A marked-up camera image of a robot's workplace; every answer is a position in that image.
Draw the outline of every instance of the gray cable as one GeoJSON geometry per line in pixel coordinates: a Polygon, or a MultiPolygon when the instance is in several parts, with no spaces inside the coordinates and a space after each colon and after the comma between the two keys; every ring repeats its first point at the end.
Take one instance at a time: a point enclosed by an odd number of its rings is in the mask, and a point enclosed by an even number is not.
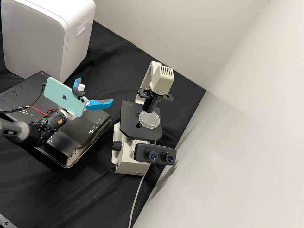
{"type": "Polygon", "coordinates": [[[139,193],[139,189],[140,189],[140,187],[142,186],[143,179],[145,178],[146,173],[148,172],[149,168],[150,168],[150,164],[149,164],[149,167],[147,168],[147,171],[145,172],[145,174],[143,175],[142,179],[140,180],[140,183],[139,183],[139,186],[138,186],[136,195],[135,195],[135,199],[134,199],[134,201],[133,201],[133,205],[132,205],[132,210],[131,210],[131,214],[130,214],[130,219],[129,219],[129,226],[128,226],[128,228],[131,228],[133,211],[134,211],[136,199],[137,199],[137,196],[138,196],[138,193],[139,193]]]}

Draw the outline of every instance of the red wire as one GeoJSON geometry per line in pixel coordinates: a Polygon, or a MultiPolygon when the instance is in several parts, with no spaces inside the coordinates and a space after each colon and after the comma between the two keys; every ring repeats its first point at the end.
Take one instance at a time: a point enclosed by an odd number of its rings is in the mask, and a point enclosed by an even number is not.
{"type": "Polygon", "coordinates": [[[48,114],[50,111],[55,112],[55,109],[48,109],[47,114],[48,114]]]}
{"type": "Polygon", "coordinates": [[[35,107],[32,107],[32,106],[29,106],[30,108],[34,109],[35,111],[39,112],[41,115],[44,115],[44,116],[49,116],[49,114],[46,114],[42,111],[40,111],[39,109],[35,108],[35,107]]]}

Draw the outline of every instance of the microscope stage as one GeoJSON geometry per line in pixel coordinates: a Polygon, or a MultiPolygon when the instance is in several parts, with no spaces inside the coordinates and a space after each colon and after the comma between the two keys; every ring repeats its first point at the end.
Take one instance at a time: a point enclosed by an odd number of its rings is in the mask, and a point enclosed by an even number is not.
{"type": "Polygon", "coordinates": [[[142,104],[137,104],[130,101],[121,101],[120,109],[120,130],[131,139],[157,141],[162,137],[162,121],[161,112],[159,108],[155,108],[154,112],[160,118],[160,124],[154,128],[149,129],[144,126],[136,127],[139,122],[139,113],[143,110],[142,104]]]}

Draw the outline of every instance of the white mini fridge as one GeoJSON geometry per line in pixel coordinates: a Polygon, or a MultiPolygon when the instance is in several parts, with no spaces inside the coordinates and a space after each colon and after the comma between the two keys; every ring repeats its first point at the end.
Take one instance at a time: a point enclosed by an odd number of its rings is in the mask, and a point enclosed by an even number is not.
{"type": "Polygon", "coordinates": [[[93,0],[2,0],[5,66],[64,82],[86,57],[94,14],[93,0]]]}

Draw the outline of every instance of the black fabric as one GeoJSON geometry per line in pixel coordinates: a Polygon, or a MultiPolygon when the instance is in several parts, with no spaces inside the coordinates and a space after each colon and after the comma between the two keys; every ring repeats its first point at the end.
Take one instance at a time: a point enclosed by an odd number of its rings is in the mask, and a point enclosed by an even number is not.
{"type": "MultiPolygon", "coordinates": [[[[111,163],[113,125],[119,121],[120,101],[135,100],[152,60],[129,41],[94,22],[87,57],[66,84],[72,87],[74,80],[82,77],[88,98],[114,99],[106,110],[113,124],[77,164],[65,170],[50,169],[35,158],[41,156],[36,151],[28,153],[0,138],[3,216],[17,227],[128,227],[141,177],[115,174],[111,163]]],[[[0,91],[22,80],[5,69],[3,54],[0,69],[0,91]]],[[[174,72],[174,76],[174,101],[158,104],[163,137],[157,142],[173,148],[205,93],[179,73],[174,72]]],[[[163,166],[151,165],[139,192],[133,223],[162,170],[163,166]]]]}

